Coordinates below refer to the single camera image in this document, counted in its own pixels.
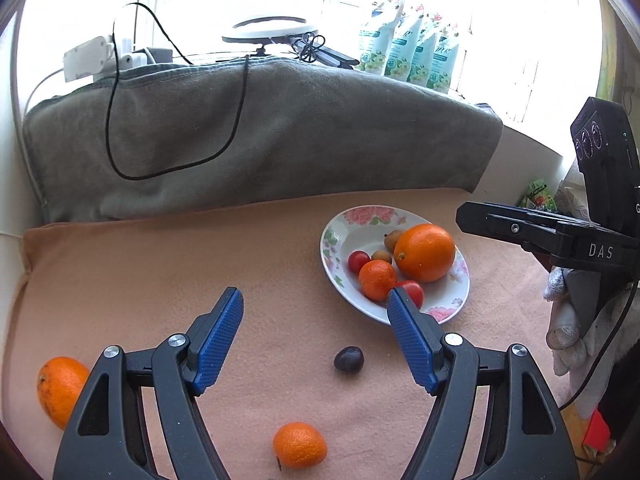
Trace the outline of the right white gloved hand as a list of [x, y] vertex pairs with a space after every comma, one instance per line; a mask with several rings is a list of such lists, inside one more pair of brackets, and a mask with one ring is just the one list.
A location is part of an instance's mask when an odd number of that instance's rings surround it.
[[628, 286], [612, 298], [588, 328], [578, 318], [578, 300], [570, 296], [565, 278], [570, 271], [551, 270], [544, 300], [552, 303], [546, 343], [552, 351], [553, 370], [570, 376], [570, 392], [578, 393], [576, 408], [581, 418], [590, 417], [605, 394], [613, 366], [639, 341], [637, 287]]

